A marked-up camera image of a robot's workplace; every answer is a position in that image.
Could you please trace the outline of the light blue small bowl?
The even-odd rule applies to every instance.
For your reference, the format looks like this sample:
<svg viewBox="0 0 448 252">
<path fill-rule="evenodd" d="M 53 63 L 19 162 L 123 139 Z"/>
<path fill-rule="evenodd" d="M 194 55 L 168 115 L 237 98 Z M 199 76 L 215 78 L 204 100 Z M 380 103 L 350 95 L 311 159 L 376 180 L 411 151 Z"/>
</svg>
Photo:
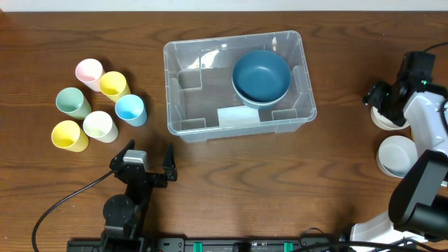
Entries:
<svg viewBox="0 0 448 252">
<path fill-rule="evenodd" d="M 405 136 L 390 136 L 382 141 L 376 154 L 378 168 L 387 176 L 402 179 L 418 159 L 415 143 Z"/>
</svg>

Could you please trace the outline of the white small bowl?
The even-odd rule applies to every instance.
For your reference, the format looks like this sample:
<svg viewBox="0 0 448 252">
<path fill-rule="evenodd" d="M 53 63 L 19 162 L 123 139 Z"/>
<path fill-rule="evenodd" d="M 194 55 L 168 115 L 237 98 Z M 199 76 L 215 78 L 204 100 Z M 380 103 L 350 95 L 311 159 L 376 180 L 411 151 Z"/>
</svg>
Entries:
<svg viewBox="0 0 448 252">
<path fill-rule="evenodd" d="M 382 116 L 375 107 L 371 108 L 370 115 L 373 123 L 382 130 L 403 130 L 410 126 L 408 122 L 406 122 L 403 126 L 397 126 L 393 124 L 388 118 Z"/>
</svg>

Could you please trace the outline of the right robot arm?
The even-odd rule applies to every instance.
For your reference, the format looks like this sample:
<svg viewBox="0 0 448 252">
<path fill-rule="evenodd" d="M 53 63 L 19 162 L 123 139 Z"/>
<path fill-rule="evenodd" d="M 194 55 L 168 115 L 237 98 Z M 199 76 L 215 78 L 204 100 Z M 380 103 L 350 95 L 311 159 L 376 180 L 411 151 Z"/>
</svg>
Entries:
<svg viewBox="0 0 448 252">
<path fill-rule="evenodd" d="M 365 104 L 394 125 L 409 123 L 418 158 L 393 191 L 388 211 L 355 224 L 342 238 L 343 251 L 415 251 L 424 241 L 447 239 L 447 89 L 432 79 L 435 55 L 407 52 L 397 79 L 378 81 Z"/>
</svg>

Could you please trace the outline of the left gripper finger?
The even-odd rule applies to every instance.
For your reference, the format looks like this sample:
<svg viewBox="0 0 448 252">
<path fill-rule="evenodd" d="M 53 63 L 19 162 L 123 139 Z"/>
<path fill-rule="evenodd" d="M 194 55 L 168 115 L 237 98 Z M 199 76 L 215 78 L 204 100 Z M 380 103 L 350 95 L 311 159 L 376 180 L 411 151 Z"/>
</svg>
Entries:
<svg viewBox="0 0 448 252">
<path fill-rule="evenodd" d="M 172 143 L 168 147 L 167 154 L 162 163 L 162 168 L 164 169 L 165 178 L 168 181 L 177 181 L 178 171 L 174 159 L 174 145 Z"/>
<path fill-rule="evenodd" d="M 124 156 L 128 150 L 134 150 L 135 140 L 131 139 L 128 144 L 112 158 L 109 167 L 122 167 L 124 164 Z"/>
</svg>

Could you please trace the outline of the dark blue large bowl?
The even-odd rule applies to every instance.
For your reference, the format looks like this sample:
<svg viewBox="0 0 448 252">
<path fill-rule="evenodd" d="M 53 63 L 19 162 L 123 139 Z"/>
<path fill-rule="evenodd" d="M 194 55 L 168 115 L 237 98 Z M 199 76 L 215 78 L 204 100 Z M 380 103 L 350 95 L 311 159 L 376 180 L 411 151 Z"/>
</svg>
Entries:
<svg viewBox="0 0 448 252">
<path fill-rule="evenodd" d="M 274 101 L 268 101 L 268 102 L 260 102 L 260 101 L 252 101 L 250 99 L 245 98 L 244 96 L 237 94 L 237 97 L 239 98 L 239 100 L 242 102 L 243 105 L 252 108 L 252 109 L 258 109 L 258 110 L 263 110 L 263 109 L 270 109 L 272 107 L 274 107 L 276 104 L 278 104 L 283 97 L 280 97 L 279 99 L 275 99 Z"/>
</svg>

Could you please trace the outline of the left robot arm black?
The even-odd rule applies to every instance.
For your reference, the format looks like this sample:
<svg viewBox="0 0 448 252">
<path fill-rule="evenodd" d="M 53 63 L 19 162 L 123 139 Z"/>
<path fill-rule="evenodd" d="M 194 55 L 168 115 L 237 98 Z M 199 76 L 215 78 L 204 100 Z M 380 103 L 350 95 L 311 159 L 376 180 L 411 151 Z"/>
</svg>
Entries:
<svg viewBox="0 0 448 252">
<path fill-rule="evenodd" d="M 111 160 L 114 176 L 127 185 L 123 194 L 110 197 L 103 208 L 101 234 L 103 252 L 144 252 L 153 250 L 152 239 L 143 234 L 144 221 L 154 188 L 166 188 L 178 177 L 174 145 L 170 144 L 162 163 L 163 173 L 149 172 L 147 154 L 135 149 L 135 140 Z"/>
</svg>

